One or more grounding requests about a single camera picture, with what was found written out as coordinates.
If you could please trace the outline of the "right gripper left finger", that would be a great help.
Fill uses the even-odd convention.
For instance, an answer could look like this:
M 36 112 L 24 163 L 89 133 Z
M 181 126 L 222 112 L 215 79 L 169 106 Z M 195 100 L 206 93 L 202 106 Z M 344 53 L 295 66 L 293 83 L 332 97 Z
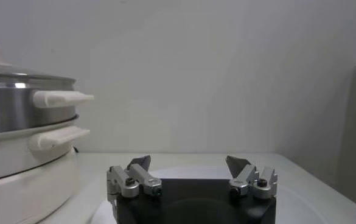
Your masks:
M 111 166 L 106 172 L 107 200 L 114 210 L 117 209 L 117 198 L 135 198 L 142 187 L 144 194 L 151 197 L 162 195 L 161 179 L 148 172 L 151 156 L 132 159 L 123 169 L 121 166 Z

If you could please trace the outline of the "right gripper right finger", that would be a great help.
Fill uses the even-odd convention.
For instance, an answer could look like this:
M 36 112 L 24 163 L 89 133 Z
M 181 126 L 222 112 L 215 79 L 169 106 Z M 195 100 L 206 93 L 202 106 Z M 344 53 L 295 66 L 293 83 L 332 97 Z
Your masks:
M 255 198 L 267 200 L 277 195 L 277 174 L 274 169 L 264 167 L 262 173 L 259 173 L 256 166 L 247 159 L 229 155 L 226 163 L 232 175 L 229 180 L 229 194 L 232 198 L 241 198 L 251 193 Z

